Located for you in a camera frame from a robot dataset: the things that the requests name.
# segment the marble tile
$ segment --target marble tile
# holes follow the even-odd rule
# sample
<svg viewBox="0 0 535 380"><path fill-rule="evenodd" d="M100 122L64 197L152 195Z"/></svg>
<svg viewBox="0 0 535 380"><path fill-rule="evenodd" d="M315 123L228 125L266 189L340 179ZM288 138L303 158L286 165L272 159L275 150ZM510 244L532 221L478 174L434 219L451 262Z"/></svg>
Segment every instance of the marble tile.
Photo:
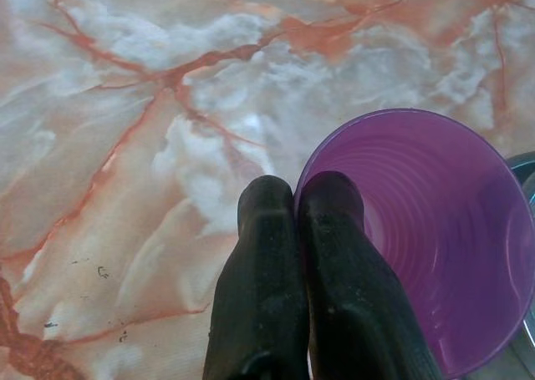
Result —
<svg viewBox="0 0 535 380"><path fill-rule="evenodd" d="M348 119L431 109L535 149L535 0L0 11L2 378L200 378L237 197L295 185Z"/></svg>

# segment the marble floor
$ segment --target marble floor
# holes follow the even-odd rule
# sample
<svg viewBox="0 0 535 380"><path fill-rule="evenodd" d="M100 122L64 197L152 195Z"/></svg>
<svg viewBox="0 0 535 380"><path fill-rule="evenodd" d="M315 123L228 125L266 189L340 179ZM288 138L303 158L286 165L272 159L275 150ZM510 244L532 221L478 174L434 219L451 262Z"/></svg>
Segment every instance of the marble floor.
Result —
<svg viewBox="0 0 535 380"><path fill-rule="evenodd" d="M237 197L262 173L295 186L348 119L430 109L535 149L535 0L0 13L1 379L200 379Z"/></svg>

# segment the plastic bowl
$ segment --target plastic bowl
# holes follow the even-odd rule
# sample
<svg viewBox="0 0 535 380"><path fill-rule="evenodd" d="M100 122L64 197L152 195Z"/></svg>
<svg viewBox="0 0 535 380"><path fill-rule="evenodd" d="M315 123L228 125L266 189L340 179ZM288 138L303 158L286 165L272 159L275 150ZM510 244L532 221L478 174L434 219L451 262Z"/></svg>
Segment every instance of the plastic bowl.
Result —
<svg viewBox="0 0 535 380"><path fill-rule="evenodd" d="M349 121L313 152L297 204L327 170L358 186L366 234L400 278L444 376L496 355L535 284L532 216L505 160L452 119L387 109Z"/></svg>

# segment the purple plastic bowl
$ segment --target purple plastic bowl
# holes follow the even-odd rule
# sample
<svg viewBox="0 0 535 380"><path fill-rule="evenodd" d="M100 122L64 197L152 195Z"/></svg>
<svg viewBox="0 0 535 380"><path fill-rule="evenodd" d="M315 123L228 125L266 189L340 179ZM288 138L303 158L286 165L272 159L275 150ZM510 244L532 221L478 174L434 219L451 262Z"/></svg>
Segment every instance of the purple plastic bowl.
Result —
<svg viewBox="0 0 535 380"><path fill-rule="evenodd" d="M387 109L334 131L296 190L317 173L359 188L365 230L403 284L447 378L477 369L515 334L535 284L535 231L504 159L439 114Z"/></svg>

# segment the pink marble surface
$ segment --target pink marble surface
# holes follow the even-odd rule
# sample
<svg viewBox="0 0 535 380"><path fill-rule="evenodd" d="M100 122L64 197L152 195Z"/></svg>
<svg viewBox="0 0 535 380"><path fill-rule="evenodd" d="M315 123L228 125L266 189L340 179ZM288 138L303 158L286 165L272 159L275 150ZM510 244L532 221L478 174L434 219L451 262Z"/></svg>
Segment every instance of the pink marble surface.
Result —
<svg viewBox="0 0 535 380"><path fill-rule="evenodd" d="M1 379L200 378L242 188L295 185L359 114L431 109L535 149L535 0L0 12Z"/></svg>

